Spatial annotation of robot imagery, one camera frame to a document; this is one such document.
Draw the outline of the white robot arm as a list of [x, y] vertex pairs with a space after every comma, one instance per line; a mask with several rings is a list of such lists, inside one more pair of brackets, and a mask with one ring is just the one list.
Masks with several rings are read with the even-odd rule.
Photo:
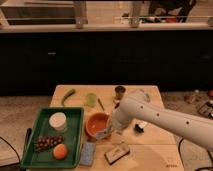
[[213, 121], [155, 106], [142, 89], [125, 95], [111, 114], [112, 127], [117, 131], [126, 129], [133, 119], [154, 124], [213, 152]]

